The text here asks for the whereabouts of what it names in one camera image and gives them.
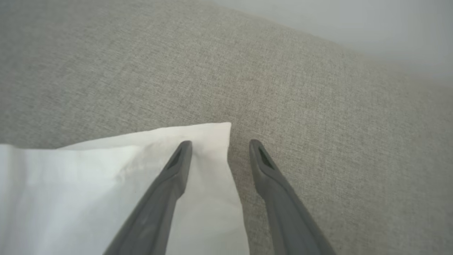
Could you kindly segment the red and white basketball jersey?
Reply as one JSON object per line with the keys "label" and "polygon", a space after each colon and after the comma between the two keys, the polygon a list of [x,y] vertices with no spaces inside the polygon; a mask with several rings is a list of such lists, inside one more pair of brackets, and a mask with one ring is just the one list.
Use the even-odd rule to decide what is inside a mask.
{"label": "red and white basketball jersey", "polygon": [[59,149],[0,144],[0,255],[102,255],[183,141],[191,165],[165,255],[249,255],[230,132],[205,123]]}

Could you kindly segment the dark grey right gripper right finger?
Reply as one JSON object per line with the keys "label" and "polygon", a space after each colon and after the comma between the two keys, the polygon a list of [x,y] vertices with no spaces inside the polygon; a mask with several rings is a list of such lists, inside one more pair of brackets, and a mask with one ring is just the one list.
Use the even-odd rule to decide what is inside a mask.
{"label": "dark grey right gripper right finger", "polygon": [[262,142],[252,139],[254,186],[265,202],[275,255],[337,255]]}

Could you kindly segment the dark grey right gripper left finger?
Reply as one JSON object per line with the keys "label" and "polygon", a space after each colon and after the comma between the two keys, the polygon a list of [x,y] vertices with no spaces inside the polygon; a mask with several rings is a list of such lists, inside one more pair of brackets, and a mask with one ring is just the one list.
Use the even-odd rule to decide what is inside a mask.
{"label": "dark grey right gripper left finger", "polygon": [[192,143],[181,142],[103,255],[165,255],[177,200],[184,194]]}

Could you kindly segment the grey fabric sofa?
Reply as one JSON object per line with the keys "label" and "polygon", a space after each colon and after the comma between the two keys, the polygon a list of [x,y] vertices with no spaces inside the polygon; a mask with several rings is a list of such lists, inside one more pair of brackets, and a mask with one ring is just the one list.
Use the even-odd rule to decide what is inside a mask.
{"label": "grey fabric sofa", "polygon": [[251,139],[339,255],[453,255],[453,89],[205,1],[0,0],[0,142],[219,122],[252,255]]}

